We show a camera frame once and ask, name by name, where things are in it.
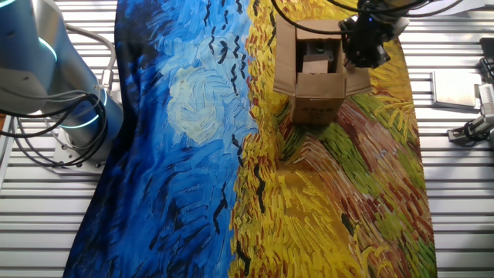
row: van gogh painting print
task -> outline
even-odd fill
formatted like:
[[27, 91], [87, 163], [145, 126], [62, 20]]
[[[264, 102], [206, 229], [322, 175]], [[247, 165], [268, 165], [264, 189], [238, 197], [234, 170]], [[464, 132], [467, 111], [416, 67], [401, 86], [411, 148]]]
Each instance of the van gogh painting print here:
[[65, 277], [437, 276], [399, 42], [334, 123], [295, 126], [272, 91], [275, 16], [269, 0], [119, 0], [125, 121]]

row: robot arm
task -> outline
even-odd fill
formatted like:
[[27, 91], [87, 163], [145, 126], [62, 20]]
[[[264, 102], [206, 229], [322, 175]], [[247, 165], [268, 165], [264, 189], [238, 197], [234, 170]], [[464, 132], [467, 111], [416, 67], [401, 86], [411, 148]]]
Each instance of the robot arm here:
[[[103, 75], [107, 80], [104, 82], [109, 83], [113, 73], [105, 70]], [[91, 159], [105, 161], [123, 120], [122, 108], [105, 89], [109, 87], [100, 84], [74, 49], [55, 2], [0, 0], [0, 110], [6, 114], [30, 114], [38, 110], [52, 114], [78, 101], [74, 94], [71, 99], [52, 96], [70, 91], [96, 95], [103, 104], [108, 131]], [[77, 104], [60, 125], [75, 146], [91, 144], [101, 132], [99, 114], [91, 107], [95, 108], [89, 101]]]
[[384, 42], [397, 38], [407, 27], [411, 8], [431, 0], [359, 0], [358, 15], [340, 22], [343, 51], [357, 67], [377, 68], [389, 61]]

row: metal bracket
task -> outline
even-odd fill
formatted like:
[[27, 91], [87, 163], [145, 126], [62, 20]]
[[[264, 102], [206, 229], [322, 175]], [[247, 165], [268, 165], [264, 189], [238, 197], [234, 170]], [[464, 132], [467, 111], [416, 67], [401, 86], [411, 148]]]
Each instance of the metal bracket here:
[[459, 127], [454, 130], [448, 130], [448, 139], [450, 142], [454, 142], [457, 144], [467, 144], [468, 142], [471, 142], [470, 139], [465, 136], [464, 127]]
[[[58, 137], [64, 144], [68, 144], [65, 133], [66, 132], [60, 128]], [[78, 154], [76, 151], [64, 147], [61, 144], [57, 144], [55, 146], [55, 154], [53, 155], [53, 160], [70, 161], [73, 160], [74, 158], [77, 158], [79, 155], [80, 154]], [[105, 167], [104, 165], [105, 165], [104, 161], [98, 162], [98, 161], [88, 160], [86, 162], [78, 164], [77, 166], [54, 168], [53, 170], [54, 172], [60, 175], [69, 175], [71, 173], [101, 174]]]
[[[7, 115], [5, 117], [5, 122], [3, 125], [3, 131], [8, 132], [10, 130], [11, 116]], [[14, 143], [14, 138], [0, 136], [0, 189], [2, 189], [3, 178], [7, 172], [8, 160], [10, 158], [10, 153], [12, 151], [12, 145]]]

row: yellow wheat field painting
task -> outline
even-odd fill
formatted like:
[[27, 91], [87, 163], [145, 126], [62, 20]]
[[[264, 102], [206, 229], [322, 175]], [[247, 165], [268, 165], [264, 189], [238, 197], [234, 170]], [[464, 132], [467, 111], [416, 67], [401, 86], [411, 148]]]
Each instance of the yellow wheat field painting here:
[[[293, 20], [350, 15], [324, 0], [279, 5]], [[400, 43], [385, 45], [391, 61], [371, 70], [372, 91], [347, 99], [335, 123], [294, 126], [287, 97], [272, 91], [276, 38], [270, 1], [251, 1], [247, 12], [252, 26], [245, 47], [255, 57], [249, 65], [249, 99], [255, 104], [250, 112], [259, 132], [244, 141], [231, 228], [232, 248], [251, 259], [246, 269], [237, 257], [230, 276], [437, 276]]]

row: metal table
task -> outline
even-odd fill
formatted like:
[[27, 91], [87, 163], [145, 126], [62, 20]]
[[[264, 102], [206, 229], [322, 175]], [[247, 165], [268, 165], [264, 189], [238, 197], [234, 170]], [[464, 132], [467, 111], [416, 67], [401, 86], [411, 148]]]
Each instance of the metal table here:
[[[57, 3], [67, 23], [113, 41], [116, 1]], [[436, 69], [474, 73], [482, 56], [479, 39], [494, 37], [493, 19], [494, 8], [415, 19], [401, 35], [421, 135], [439, 277], [494, 277], [494, 154], [487, 142], [475, 147], [448, 142], [447, 129], [477, 114], [432, 109], [430, 75]], [[69, 37], [100, 77], [110, 52], [86, 37]], [[118, 90], [116, 77], [113, 88]], [[45, 128], [38, 120], [24, 124], [29, 132]], [[53, 156], [56, 141], [50, 136], [32, 143]], [[99, 176], [54, 174], [33, 164], [15, 143], [7, 155], [8, 163], [0, 166], [0, 277], [61, 277]]]

